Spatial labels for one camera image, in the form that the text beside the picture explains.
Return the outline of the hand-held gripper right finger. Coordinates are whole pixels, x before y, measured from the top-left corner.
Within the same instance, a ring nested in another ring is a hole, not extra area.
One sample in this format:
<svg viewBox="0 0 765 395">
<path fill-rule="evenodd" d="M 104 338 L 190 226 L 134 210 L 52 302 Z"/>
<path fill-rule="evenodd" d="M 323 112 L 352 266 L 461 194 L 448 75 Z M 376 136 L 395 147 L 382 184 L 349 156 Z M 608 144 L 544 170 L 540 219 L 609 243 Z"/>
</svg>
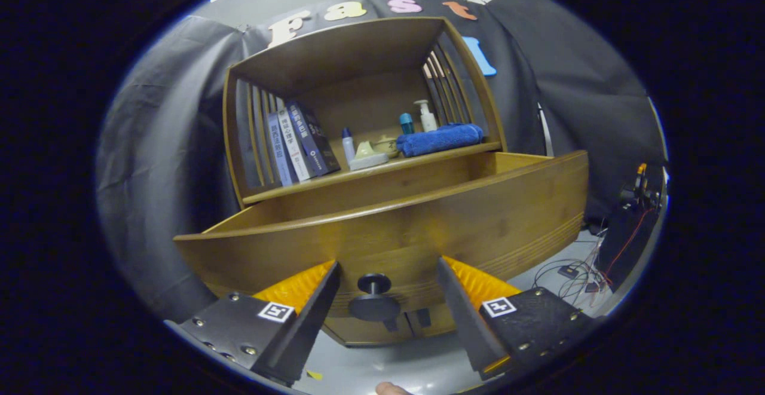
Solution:
<svg viewBox="0 0 765 395">
<path fill-rule="evenodd" d="M 437 282 L 457 338 L 484 381 L 540 370 L 598 324 L 543 287 L 522 291 L 448 256 L 438 259 Z"/>
</svg>

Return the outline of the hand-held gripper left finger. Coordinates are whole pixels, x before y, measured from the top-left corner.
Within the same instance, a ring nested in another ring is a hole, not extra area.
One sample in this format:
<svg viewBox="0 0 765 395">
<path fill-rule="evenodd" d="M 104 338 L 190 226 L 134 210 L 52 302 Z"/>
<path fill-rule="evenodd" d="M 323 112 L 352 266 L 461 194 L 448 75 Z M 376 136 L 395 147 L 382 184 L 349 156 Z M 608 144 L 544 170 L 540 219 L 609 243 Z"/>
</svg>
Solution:
<svg viewBox="0 0 765 395">
<path fill-rule="evenodd" d="M 303 376 L 340 283 L 338 262 L 323 262 L 256 295 L 222 295 L 174 324 L 174 333 L 235 373 L 290 387 Z"/>
</svg>

